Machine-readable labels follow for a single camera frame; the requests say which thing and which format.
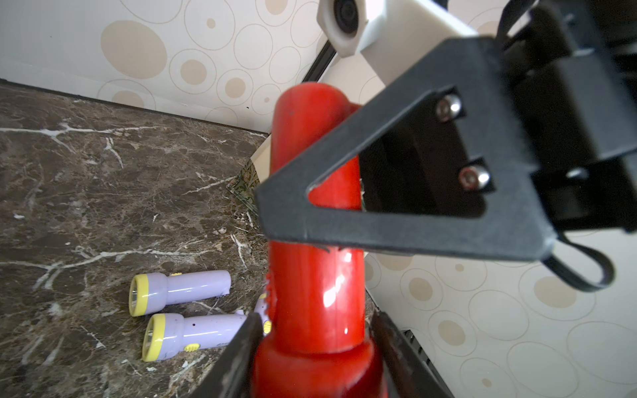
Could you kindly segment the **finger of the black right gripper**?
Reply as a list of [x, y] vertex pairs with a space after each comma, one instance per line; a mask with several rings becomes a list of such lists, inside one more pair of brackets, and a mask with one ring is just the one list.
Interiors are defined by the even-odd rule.
[[557, 239], [487, 37], [444, 41], [362, 107], [325, 84], [286, 91], [271, 159], [256, 192], [270, 240], [534, 261]]

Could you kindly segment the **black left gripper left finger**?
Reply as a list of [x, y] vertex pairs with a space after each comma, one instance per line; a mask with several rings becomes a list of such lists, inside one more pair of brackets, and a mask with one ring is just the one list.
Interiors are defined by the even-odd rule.
[[191, 396], [195, 398], [250, 397], [251, 371], [262, 339], [261, 316], [258, 313], [250, 313]]

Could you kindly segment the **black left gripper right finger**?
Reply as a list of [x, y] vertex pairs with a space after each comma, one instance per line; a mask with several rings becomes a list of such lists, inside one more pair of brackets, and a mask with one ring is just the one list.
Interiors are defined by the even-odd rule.
[[451, 390], [413, 333], [403, 333], [376, 311], [371, 332], [383, 358], [389, 397], [452, 397]]

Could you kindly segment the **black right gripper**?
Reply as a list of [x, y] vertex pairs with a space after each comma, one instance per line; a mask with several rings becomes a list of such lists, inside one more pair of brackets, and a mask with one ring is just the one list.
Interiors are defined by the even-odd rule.
[[561, 232], [636, 228], [636, 4], [510, 1], [497, 30]]

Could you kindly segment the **large red flashlight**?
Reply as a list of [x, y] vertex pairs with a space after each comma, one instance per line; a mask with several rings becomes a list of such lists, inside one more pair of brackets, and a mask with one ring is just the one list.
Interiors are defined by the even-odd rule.
[[[342, 91], [304, 83], [280, 96], [270, 171], [282, 167], [357, 109]], [[361, 250], [270, 242], [270, 333], [255, 355], [255, 397], [384, 397], [383, 359], [365, 322]]]

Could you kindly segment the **purple flashlight sideways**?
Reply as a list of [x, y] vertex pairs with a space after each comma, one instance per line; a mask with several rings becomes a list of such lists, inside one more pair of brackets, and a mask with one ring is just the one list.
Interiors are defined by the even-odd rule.
[[232, 277], [226, 270], [135, 275], [129, 287], [129, 314], [141, 317], [169, 305], [222, 297], [230, 293], [231, 285]]

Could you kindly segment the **cream tote bag green handles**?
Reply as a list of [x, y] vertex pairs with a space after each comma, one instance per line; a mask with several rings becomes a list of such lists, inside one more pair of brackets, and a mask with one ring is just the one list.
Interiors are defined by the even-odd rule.
[[270, 155], [271, 138], [268, 137], [228, 185], [229, 191], [254, 215], [257, 215], [255, 190], [270, 176]]

